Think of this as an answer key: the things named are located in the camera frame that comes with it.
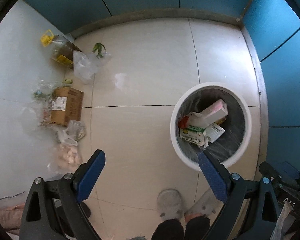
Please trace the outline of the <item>left grey slipper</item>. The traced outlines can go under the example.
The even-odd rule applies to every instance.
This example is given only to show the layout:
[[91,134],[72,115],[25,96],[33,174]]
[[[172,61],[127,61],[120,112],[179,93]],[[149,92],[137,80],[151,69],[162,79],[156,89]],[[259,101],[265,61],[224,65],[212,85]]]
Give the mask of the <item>left grey slipper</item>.
[[180,220],[184,214],[183,199],[175,189],[162,190],[157,197],[157,211],[162,221]]

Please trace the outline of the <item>white trash bin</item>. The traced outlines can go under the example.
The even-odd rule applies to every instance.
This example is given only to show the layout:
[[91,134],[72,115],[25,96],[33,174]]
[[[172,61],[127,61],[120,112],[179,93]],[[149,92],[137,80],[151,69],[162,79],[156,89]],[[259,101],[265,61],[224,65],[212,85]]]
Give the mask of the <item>white trash bin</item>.
[[188,90],[170,120],[177,156],[199,171],[199,153],[211,154],[225,167],[244,154],[251,138],[251,114],[245,100],[229,86],[206,82]]

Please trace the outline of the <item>brown cardboard box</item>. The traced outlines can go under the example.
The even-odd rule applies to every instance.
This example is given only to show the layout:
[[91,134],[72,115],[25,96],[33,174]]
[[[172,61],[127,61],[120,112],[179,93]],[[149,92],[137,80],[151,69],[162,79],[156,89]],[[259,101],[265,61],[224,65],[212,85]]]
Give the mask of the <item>brown cardboard box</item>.
[[84,93],[71,87],[58,87],[52,94],[50,123],[67,126],[80,121]]

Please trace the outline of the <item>grey slipper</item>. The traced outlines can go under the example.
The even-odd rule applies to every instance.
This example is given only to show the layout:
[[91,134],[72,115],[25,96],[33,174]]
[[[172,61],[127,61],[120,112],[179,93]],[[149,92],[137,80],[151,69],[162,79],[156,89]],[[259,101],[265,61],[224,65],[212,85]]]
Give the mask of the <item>grey slipper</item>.
[[211,214],[216,213],[217,208],[222,204],[223,203],[215,197],[213,191],[208,189],[196,201],[194,206],[185,212],[185,222],[188,223],[191,219],[200,216],[209,218]]
[[184,214],[183,199],[175,189],[162,190],[157,197],[157,211],[162,221],[180,220]]

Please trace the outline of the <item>white green medicine box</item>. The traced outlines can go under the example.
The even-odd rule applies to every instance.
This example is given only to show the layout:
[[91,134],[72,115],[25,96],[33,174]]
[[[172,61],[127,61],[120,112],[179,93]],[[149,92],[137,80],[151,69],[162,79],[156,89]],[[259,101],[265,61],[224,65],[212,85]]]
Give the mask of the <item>white green medicine box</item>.
[[179,134],[181,140],[198,146],[204,146],[209,142],[205,129],[200,127],[190,126],[189,128],[179,128]]

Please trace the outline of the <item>bag of garlic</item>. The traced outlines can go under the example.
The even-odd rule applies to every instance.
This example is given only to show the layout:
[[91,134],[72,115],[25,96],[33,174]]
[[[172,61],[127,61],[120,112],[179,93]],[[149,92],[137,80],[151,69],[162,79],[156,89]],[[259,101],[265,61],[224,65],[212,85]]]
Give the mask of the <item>bag of garlic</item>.
[[51,171],[74,173],[82,164],[82,156],[78,146],[57,144],[50,150],[50,162],[47,167]]

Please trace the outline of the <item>right grey slipper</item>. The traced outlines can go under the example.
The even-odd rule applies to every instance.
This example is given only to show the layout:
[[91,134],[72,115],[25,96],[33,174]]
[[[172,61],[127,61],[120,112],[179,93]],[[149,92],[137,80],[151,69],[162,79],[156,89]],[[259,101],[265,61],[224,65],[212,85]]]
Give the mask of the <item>right grey slipper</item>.
[[194,206],[185,212],[185,222],[188,223],[191,219],[200,216],[209,218],[211,214],[216,213],[217,208],[222,204],[223,203],[215,197],[213,191],[208,189],[196,201]]

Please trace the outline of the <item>pink white box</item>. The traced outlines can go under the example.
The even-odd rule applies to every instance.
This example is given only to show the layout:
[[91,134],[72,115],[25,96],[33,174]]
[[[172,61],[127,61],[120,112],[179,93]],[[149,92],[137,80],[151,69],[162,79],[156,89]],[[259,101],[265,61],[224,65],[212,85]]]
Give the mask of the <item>pink white box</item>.
[[200,127],[207,128],[207,126],[228,115],[228,106],[222,99],[219,99],[211,106],[201,111],[200,114]]

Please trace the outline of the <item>cooking oil bottle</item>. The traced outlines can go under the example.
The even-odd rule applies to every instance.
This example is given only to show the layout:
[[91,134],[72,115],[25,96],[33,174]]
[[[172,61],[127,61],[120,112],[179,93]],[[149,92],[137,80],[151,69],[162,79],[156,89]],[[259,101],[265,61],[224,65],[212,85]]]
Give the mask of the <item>cooking oil bottle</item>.
[[82,52],[66,37],[54,35],[50,29],[43,33],[40,37],[40,42],[44,48],[50,50],[51,59],[70,69],[74,68],[74,51]]

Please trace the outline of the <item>red sugar bag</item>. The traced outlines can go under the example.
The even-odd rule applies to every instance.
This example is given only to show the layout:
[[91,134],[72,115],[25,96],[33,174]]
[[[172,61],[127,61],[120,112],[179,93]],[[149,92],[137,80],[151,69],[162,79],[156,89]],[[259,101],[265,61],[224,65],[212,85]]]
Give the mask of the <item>red sugar bag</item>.
[[186,115],[184,117],[182,117],[179,121],[178,121],[178,127],[181,129],[187,129],[188,128],[188,121],[189,121],[189,116]]

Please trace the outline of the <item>clear plastic bag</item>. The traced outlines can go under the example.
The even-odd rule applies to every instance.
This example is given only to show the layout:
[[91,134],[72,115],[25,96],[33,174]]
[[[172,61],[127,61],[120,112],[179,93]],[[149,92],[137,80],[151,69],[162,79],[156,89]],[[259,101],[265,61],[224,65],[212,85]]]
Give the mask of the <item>clear plastic bag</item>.
[[85,54],[75,50],[73,52],[74,76],[84,84],[89,84],[94,75],[101,70],[110,60],[111,55],[103,51],[100,56],[95,53]]

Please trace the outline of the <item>green vegetable leaf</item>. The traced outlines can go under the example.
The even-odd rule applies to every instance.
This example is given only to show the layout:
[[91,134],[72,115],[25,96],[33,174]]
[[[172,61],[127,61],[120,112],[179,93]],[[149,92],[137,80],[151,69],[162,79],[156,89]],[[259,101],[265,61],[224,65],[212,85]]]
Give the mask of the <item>green vegetable leaf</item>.
[[93,53],[96,55],[96,57],[103,58],[105,52],[106,52],[106,48],[105,48],[105,46],[102,43],[97,42],[94,45],[94,47],[93,47]]

